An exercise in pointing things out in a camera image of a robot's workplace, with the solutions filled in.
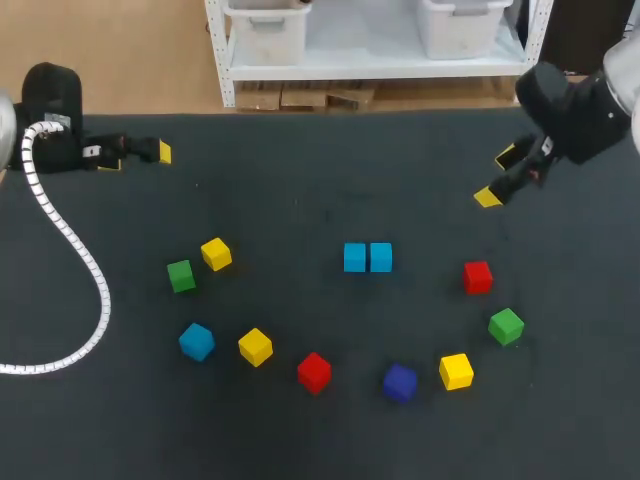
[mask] cube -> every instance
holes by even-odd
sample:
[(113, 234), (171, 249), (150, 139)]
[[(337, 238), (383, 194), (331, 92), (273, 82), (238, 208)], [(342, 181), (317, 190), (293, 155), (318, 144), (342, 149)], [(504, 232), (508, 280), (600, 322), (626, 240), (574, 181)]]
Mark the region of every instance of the cube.
[(202, 362), (216, 346), (213, 334), (197, 323), (192, 323), (179, 339), (182, 353), (196, 362)]
[(189, 260), (167, 265), (167, 271), (169, 272), (169, 280), (171, 281), (173, 293), (180, 293), (196, 288), (196, 281), (193, 278)]
[(489, 333), (494, 336), (502, 346), (514, 342), (524, 330), (524, 322), (513, 310), (506, 308), (496, 313), (489, 321)]
[(469, 295), (489, 293), (493, 276), (487, 262), (471, 262), (464, 265), (464, 289)]
[(222, 240), (214, 238), (210, 242), (200, 247), (204, 261), (214, 272), (226, 267), (231, 263), (231, 250)]
[(440, 376), (447, 390), (470, 387), (473, 381), (473, 369), (467, 355), (459, 353), (440, 359)]
[(393, 253), (390, 243), (372, 243), (369, 249), (372, 272), (390, 272), (393, 264)]
[(344, 244), (344, 271), (349, 273), (367, 271), (367, 246), (364, 243)]
[(331, 380), (331, 365), (317, 353), (311, 353), (298, 365), (298, 382), (318, 395)]
[(271, 340), (257, 328), (254, 328), (238, 341), (240, 353), (254, 367), (259, 367), (273, 354)]
[(385, 375), (382, 388), (392, 400), (406, 403), (416, 393), (418, 375), (410, 368), (395, 364)]

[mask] plastic container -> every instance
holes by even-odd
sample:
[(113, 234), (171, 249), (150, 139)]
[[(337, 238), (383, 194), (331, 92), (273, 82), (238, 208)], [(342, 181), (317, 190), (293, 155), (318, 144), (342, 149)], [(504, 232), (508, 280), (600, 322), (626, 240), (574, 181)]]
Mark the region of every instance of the plastic container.
[(418, 23), (427, 57), (483, 57), (490, 53), (504, 9), (513, 0), (419, 0)]
[(243, 10), (225, 6), (236, 34), (236, 55), (245, 65), (296, 65), (304, 58), (307, 15), (303, 8)]

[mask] yellow cube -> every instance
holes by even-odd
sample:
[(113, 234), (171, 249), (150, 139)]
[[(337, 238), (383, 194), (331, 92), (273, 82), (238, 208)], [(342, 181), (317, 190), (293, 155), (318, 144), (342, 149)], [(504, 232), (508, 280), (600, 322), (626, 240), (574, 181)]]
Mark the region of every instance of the yellow cube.
[(473, 381), (473, 369), (467, 355), (459, 353), (440, 359), (440, 376), (447, 390), (470, 387)]
[(273, 354), (271, 340), (257, 328), (242, 337), (238, 345), (242, 356), (254, 367), (259, 367)]
[(214, 238), (210, 242), (200, 247), (204, 261), (207, 262), (214, 272), (226, 267), (231, 263), (231, 250), (222, 240)]

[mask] floor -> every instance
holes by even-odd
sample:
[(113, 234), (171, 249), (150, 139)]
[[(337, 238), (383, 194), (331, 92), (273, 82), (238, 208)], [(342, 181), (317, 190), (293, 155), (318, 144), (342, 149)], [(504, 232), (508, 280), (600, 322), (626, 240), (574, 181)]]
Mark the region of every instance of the floor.
[[(27, 70), (50, 61), (80, 74), (88, 113), (229, 112), (202, 0), (0, 3), (0, 85), (14, 99)], [(484, 79), (391, 82), (372, 110), (500, 107), (511, 98)]]

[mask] black table surface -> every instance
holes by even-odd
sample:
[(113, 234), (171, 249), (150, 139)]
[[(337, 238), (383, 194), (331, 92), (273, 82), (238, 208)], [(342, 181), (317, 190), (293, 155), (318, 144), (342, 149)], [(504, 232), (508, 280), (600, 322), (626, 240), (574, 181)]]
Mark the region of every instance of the black table surface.
[[(161, 135), (171, 167), (43, 178), (109, 282), (107, 333), (76, 365), (0, 376), (6, 479), (634, 478), (640, 426), (640, 161), (626, 141), (544, 190), (482, 210), (472, 194), (531, 124), (518, 110), (372, 116), (95, 117)], [(233, 264), (212, 272), (200, 245)], [(346, 275), (342, 248), (389, 241), (392, 274)], [(23, 176), (0, 189), (0, 362), (69, 354), (96, 326), (95, 286)], [(166, 265), (191, 260), (173, 294)], [(493, 292), (462, 289), (487, 260)], [(526, 323), (500, 347), (489, 317)], [(178, 337), (209, 327), (203, 364)], [(274, 355), (252, 367), (253, 327)], [(311, 351), (326, 391), (296, 382)], [(473, 386), (446, 392), (439, 358), (466, 352)], [(398, 406), (381, 389), (418, 372)]]

